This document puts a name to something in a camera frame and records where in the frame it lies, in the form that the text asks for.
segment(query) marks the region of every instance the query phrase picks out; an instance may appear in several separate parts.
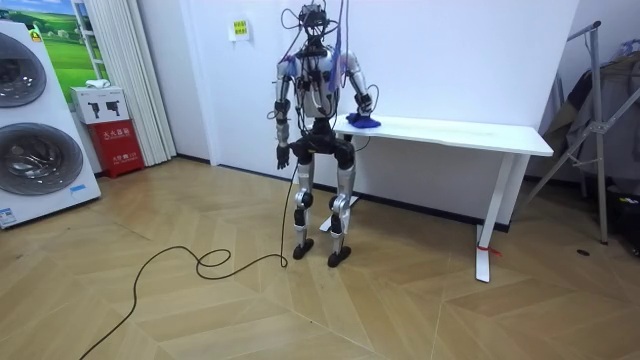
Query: humanoid robot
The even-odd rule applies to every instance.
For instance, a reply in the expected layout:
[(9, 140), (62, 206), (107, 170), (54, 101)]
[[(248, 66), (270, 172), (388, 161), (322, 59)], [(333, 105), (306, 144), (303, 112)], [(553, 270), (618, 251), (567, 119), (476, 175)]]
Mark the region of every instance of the humanoid robot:
[[(295, 195), (296, 210), (294, 212), (294, 228), (297, 246), (293, 258), (300, 260), (313, 247), (313, 240), (307, 238), (310, 208), (313, 205), (313, 173), (315, 154), (333, 155), (338, 161), (338, 191), (329, 202), (333, 212), (331, 216), (331, 237), (333, 252), (329, 256), (329, 267), (338, 266), (351, 254), (351, 248), (344, 246), (344, 239), (349, 227), (351, 192), (356, 176), (355, 150), (350, 137), (347, 140), (336, 137), (330, 124), (338, 110), (341, 81), (340, 67), (344, 67), (346, 76), (355, 89), (355, 101), (358, 105), (358, 120), (371, 120), (372, 99), (364, 75), (352, 52), (336, 54), (331, 46), (324, 45), (323, 39), (330, 21), (325, 10), (318, 4), (304, 5), (300, 11), (299, 26), (304, 28), (307, 40), (291, 56), (286, 56), (278, 63), (278, 80), (276, 82), (277, 99), (274, 105), (277, 122), (278, 146), (276, 149), (278, 169), (289, 165), (289, 150), (298, 158), (298, 178), (300, 190)], [(295, 111), (298, 115), (298, 127), (302, 137), (289, 143), (289, 123), (287, 115), (291, 108), (287, 99), (290, 83), (294, 84)], [(313, 126), (307, 129), (305, 118), (314, 118)]]

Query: washing machine door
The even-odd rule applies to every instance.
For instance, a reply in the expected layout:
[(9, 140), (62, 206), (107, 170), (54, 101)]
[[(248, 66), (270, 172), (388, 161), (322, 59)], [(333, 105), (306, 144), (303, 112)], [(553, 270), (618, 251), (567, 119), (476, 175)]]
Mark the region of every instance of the washing machine door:
[(50, 194), (71, 185), (82, 166), (80, 145), (61, 130), (34, 123), (0, 128), (1, 190)]
[(42, 95), (46, 85), (47, 74), (38, 57), (0, 33), (0, 108), (27, 105)]

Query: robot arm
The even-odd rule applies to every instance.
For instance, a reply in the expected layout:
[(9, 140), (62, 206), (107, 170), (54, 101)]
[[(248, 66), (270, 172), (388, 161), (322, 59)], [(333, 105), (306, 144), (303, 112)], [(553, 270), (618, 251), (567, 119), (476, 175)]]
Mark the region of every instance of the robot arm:
[(274, 113), (276, 118), (276, 133), (278, 136), (278, 147), (276, 156), (278, 158), (278, 169), (284, 169), (289, 165), (289, 119), (287, 114), (291, 108), (291, 102), (287, 99), (291, 77), (289, 76), (290, 62), (281, 61), (278, 64), (278, 80), (276, 81), (276, 102), (274, 103)]
[(369, 94), (369, 90), (367, 89), (364, 74), (360, 69), (358, 58), (353, 52), (349, 51), (348, 53), (343, 53), (341, 55), (341, 62), (347, 65), (346, 70), (349, 82), (351, 82), (351, 86), (353, 86), (353, 89), (356, 91), (355, 99), (356, 104), (358, 104), (358, 115), (371, 115), (373, 101), (371, 99), (371, 94)]
[(288, 74), (289, 62), (282, 61), (278, 64), (278, 80), (276, 81), (276, 102), (274, 112), (276, 118), (276, 130), (278, 134), (278, 145), (286, 147), (289, 140), (289, 119), (287, 114), (291, 108), (291, 102), (287, 99), (291, 77)]

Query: red tape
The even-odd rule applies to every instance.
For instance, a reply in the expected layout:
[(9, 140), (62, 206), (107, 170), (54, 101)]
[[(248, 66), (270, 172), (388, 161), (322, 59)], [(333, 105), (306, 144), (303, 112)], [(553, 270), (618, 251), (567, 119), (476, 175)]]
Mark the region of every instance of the red tape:
[(492, 248), (492, 247), (488, 247), (488, 248), (486, 248), (486, 247), (482, 247), (482, 246), (480, 246), (480, 245), (478, 245), (477, 247), (478, 247), (478, 250), (481, 250), (481, 251), (489, 251), (490, 253), (492, 253), (492, 254), (493, 254), (493, 255), (495, 255), (495, 256), (500, 256), (500, 257), (502, 257), (502, 253), (501, 253), (500, 251), (498, 251), (498, 250), (496, 250), (496, 249)]

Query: desk leg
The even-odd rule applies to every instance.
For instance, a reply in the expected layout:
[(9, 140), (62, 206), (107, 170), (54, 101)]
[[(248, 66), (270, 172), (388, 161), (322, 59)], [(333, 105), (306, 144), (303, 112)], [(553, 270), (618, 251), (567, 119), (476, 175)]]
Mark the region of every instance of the desk leg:
[(496, 224), (496, 218), (498, 217), (498, 211), (502, 204), (502, 197), (507, 186), (507, 180), (511, 173), (511, 166), (513, 165), (514, 154), (504, 153), (502, 155), (502, 165), (500, 165), (500, 171), (498, 172), (498, 179), (496, 180), (496, 186), (493, 189), (493, 195), (491, 195), (491, 202), (489, 202), (489, 209), (487, 210), (487, 216), (484, 220), (484, 225), (478, 225), (477, 239), (476, 239), (476, 279), (484, 282), (489, 282), (489, 242), (491, 241), (491, 233), (493, 233), (493, 227)]
[[(353, 204), (355, 204), (356, 201), (358, 201), (358, 197), (355, 195), (351, 195), (349, 206), (353, 207)], [(329, 216), (329, 218), (325, 222), (323, 222), (322, 225), (320, 225), (320, 231), (327, 232), (329, 231), (329, 228), (331, 228), (331, 216)]]

